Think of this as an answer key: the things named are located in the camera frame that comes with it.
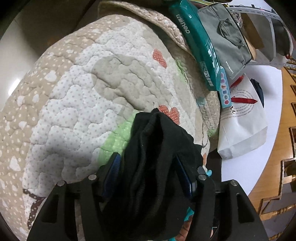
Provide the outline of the person right hand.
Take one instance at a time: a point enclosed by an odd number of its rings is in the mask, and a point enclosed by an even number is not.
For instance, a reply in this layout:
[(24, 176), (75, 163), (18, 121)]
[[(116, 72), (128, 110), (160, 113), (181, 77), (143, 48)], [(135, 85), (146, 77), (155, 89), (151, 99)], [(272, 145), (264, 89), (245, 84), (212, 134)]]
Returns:
[(190, 226), (192, 223), (192, 219), (193, 219), (193, 216), (191, 215), (191, 216), (189, 216), (189, 219), (183, 223), (179, 233), (177, 234), (177, 236), (175, 236), (176, 241), (185, 241), (186, 240), (186, 237), (188, 235), (188, 232), (189, 232), (189, 229), (190, 229)]

